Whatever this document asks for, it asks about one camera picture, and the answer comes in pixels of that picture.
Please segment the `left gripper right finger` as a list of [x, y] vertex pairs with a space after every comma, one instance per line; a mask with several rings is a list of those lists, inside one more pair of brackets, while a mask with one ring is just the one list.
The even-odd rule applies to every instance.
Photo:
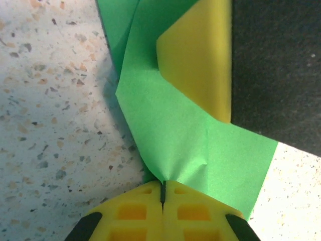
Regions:
[[258, 241], [243, 214], [176, 181], [163, 182], [164, 241]]

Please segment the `green square paper sheet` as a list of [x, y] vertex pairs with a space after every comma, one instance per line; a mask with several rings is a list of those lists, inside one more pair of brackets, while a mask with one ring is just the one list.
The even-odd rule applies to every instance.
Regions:
[[277, 142], [215, 120], [165, 81], [156, 62], [157, 37], [196, 1], [97, 0], [120, 78], [116, 96], [149, 172], [248, 219]]

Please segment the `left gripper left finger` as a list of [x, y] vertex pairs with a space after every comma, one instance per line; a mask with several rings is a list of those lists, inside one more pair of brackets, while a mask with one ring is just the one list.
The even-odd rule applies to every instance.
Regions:
[[162, 241], [161, 184], [151, 181], [91, 209], [65, 241]]

